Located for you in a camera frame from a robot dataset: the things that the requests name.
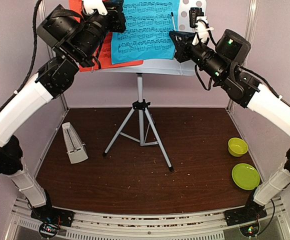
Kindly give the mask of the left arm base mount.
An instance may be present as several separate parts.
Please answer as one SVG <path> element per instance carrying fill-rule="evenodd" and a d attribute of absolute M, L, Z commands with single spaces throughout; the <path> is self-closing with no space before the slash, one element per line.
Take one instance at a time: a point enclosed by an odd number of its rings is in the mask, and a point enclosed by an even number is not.
<path fill-rule="evenodd" d="M 38 232 L 44 239 L 54 238 L 62 229 L 61 227 L 71 227 L 75 213 L 71 210 L 51 208 L 51 211 L 33 208 L 30 217 L 39 220 L 41 224 Z"/>

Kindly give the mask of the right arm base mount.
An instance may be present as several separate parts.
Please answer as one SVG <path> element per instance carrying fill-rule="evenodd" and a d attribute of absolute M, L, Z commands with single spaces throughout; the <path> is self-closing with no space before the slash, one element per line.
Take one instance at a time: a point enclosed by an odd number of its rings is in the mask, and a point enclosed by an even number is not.
<path fill-rule="evenodd" d="M 248 210 L 244 207 L 224 212 L 227 226 L 239 225 L 240 233 L 247 238 L 256 237 L 261 232 L 260 219 L 266 216 L 265 210 Z"/>

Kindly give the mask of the blue sheet music mat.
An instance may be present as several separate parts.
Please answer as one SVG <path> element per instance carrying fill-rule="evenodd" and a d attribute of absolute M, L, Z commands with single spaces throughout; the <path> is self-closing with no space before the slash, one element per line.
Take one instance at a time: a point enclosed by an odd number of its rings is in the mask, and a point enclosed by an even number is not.
<path fill-rule="evenodd" d="M 177 28 L 179 5 L 178 0 L 125 0 L 126 30 L 112 34 L 111 62 L 173 59 L 169 32 Z"/>

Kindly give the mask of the grey metronome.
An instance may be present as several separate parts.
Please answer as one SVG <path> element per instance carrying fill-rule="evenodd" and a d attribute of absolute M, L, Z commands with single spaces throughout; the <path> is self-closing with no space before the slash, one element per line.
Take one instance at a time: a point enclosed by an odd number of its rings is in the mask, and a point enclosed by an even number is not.
<path fill-rule="evenodd" d="M 85 144 L 70 122 L 62 124 L 66 153 L 71 164 L 78 164 L 88 159 Z"/>

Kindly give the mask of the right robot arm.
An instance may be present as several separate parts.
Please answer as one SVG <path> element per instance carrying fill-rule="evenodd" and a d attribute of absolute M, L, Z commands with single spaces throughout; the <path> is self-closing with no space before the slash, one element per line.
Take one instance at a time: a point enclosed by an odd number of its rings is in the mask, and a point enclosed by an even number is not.
<path fill-rule="evenodd" d="M 174 57 L 180 63 L 193 61 L 196 71 L 205 71 L 231 100 L 260 114 L 290 137 L 290 105 L 260 75 L 242 66 L 251 44 L 238 33 L 226 29 L 211 49 L 202 40 L 193 43 L 193 32 L 170 31 Z M 244 207 L 225 211 L 227 220 L 253 221 L 266 216 L 265 205 L 290 184 L 290 148 L 286 162 L 266 182 L 255 188 Z"/>

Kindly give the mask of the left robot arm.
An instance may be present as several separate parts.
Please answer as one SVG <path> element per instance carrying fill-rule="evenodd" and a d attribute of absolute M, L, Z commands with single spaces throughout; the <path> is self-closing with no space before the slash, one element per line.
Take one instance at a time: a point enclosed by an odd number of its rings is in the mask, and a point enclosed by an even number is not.
<path fill-rule="evenodd" d="M 123 33 L 126 19 L 121 0 L 84 0 L 82 11 L 58 5 L 33 37 L 42 39 L 55 57 L 36 73 L 29 71 L 21 86 L 0 107 L 0 173 L 7 175 L 25 195 L 39 219 L 52 222 L 57 211 L 50 196 L 26 170 L 15 132 L 42 106 L 58 98 L 73 83 L 80 67 L 98 65 L 108 33 Z"/>

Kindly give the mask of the red sheet music mat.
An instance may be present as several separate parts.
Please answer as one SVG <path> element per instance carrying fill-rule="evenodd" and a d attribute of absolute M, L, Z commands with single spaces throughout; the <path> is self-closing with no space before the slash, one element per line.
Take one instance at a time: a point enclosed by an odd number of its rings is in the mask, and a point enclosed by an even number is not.
<path fill-rule="evenodd" d="M 81 0 L 69 0 L 69 9 L 73 10 L 79 14 L 82 12 L 82 1 Z M 130 66 L 138 66 L 144 63 L 143 60 L 130 61 L 125 63 L 112 64 L 112 55 L 111 55 L 111 47 L 112 47 L 112 37 L 113 33 L 110 32 L 106 38 L 104 39 L 104 43 L 102 45 L 100 55 L 98 60 L 101 64 L 101 70 L 103 69 L 112 69 L 112 68 L 121 68 L 121 67 L 130 67 Z"/>

